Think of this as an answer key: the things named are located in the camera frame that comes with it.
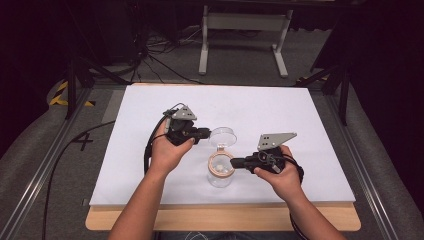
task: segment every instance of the metal frame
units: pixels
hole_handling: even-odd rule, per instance
[[[377,221],[378,227],[380,228],[384,239],[399,239],[389,219],[389,216],[387,215],[386,209],[383,206],[380,194],[374,186],[371,177],[368,174],[367,169],[364,165],[364,161],[362,160],[361,155],[359,154],[358,149],[356,148],[355,142],[353,141],[350,135],[349,129],[338,118],[338,106],[335,99],[331,96],[326,96],[325,98],[331,110],[331,113],[335,121],[337,122],[337,126],[343,135],[343,139],[345,140],[348,146],[349,152],[353,158],[352,165],[355,170],[356,176],[358,177],[358,180],[368,200],[368,204],[371,207],[375,220]]]
[[[199,74],[206,74],[208,64],[208,29],[243,29],[280,31],[278,43],[273,44],[272,49],[280,76],[282,78],[288,77],[281,49],[283,48],[292,14],[292,10],[288,10],[286,15],[209,13],[208,6],[204,6],[202,22],[203,43],[200,52]]]
[[[17,204],[15,210],[7,221],[5,227],[0,233],[0,239],[13,239],[21,227],[26,215],[31,209],[32,204],[37,198],[38,194],[41,191],[41,188],[44,185],[44,182],[49,177],[55,160],[58,157],[60,151],[64,146],[64,141],[72,127],[73,122],[78,116],[78,113],[84,107],[85,102],[88,99],[88,96],[91,93],[91,89],[82,89],[81,94],[77,100],[76,108],[74,109],[73,114],[69,117],[68,120],[65,120],[62,126],[59,129],[58,134],[56,135],[52,145],[47,151],[43,161],[37,169],[37,172],[34,174],[34,177],[29,182],[27,188],[25,189],[24,194],[21,197],[21,200]]]

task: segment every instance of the forearm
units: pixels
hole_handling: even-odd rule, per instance
[[[149,171],[114,224],[109,239],[149,240],[166,175]]]
[[[345,239],[306,196],[287,205],[296,225],[309,239]]]

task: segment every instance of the white table surface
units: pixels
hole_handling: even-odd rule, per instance
[[[237,142],[226,148],[235,157],[256,151],[260,134],[296,132],[288,145],[305,170],[302,187],[312,202],[354,202],[327,133],[307,89],[236,86],[128,86],[90,201],[91,206],[125,205],[144,176],[148,138],[163,112],[177,103],[196,114],[195,127],[230,127]],[[281,202],[271,186],[244,169],[231,185],[207,181],[207,161],[216,151],[208,140],[183,157],[168,176],[161,204]]]

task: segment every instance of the person's right hand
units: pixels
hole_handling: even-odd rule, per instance
[[[281,145],[280,149],[283,154],[293,157],[287,146]],[[271,184],[275,193],[287,203],[305,197],[300,186],[299,173],[296,167],[288,161],[286,161],[285,168],[279,174],[270,173],[259,167],[255,168],[254,172],[258,177]]]

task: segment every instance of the transparent cup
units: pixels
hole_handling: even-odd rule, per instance
[[[209,142],[217,147],[217,151],[209,157],[208,161],[207,179],[212,186],[224,188],[230,185],[235,171],[230,163],[233,156],[224,148],[233,145],[236,141],[237,137],[231,128],[221,127],[211,132]]]

